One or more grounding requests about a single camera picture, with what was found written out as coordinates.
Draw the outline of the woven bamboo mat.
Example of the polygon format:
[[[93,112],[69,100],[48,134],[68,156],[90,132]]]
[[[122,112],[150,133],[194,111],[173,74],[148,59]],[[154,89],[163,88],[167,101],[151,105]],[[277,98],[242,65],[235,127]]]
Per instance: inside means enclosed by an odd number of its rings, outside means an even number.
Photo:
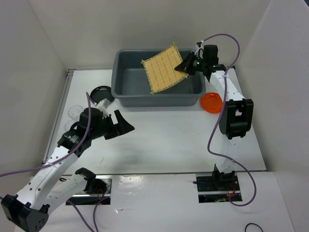
[[[155,56],[141,61],[152,95],[167,90],[188,77],[187,73],[175,70],[182,62],[183,58],[175,43]]]

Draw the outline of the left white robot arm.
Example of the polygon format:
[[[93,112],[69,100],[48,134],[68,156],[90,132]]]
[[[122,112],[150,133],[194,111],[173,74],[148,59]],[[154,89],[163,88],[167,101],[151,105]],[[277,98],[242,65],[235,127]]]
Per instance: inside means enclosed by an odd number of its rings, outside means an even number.
[[[7,194],[1,200],[9,221],[25,232],[39,232],[51,213],[73,195],[82,191],[91,194],[102,188],[103,181],[86,168],[78,169],[60,185],[57,182],[93,140],[100,137],[109,140],[135,129],[118,110],[114,113],[116,124],[110,115],[97,108],[85,109],[80,114],[79,120],[62,135],[42,169],[18,193]]]

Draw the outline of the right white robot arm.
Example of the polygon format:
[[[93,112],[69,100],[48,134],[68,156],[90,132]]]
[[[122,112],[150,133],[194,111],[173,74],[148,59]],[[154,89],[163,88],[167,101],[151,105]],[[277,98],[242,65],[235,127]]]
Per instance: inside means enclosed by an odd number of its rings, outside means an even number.
[[[211,184],[217,190],[228,185],[225,174],[235,170],[237,146],[251,129],[253,117],[253,101],[246,99],[236,88],[227,74],[223,64],[219,64],[218,47],[205,45],[197,52],[190,52],[174,70],[193,75],[201,72],[208,82],[213,85],[224,101],[222,115],[215,124],[223,135],[223,147],[215,164],[215,171],[219,174],[212,177]]]

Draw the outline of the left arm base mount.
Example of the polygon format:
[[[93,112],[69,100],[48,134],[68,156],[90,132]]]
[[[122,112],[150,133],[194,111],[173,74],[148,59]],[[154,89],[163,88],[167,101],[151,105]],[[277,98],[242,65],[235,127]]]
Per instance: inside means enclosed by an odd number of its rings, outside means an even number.
[[[75,205],[110,205],[112,191],[112,176],[97,175],[94,187],[87,192],[80,191],[74,194],[69,201]]]

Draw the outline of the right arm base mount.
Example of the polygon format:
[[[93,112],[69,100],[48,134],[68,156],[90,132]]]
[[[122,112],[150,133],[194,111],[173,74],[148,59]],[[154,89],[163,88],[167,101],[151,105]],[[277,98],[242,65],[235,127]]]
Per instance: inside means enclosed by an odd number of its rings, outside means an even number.
[[[211,174],[196,175],[193,184],[197,187],[199,203],[241,202],[242,196],[235,171],[220,172],[217,166]]]

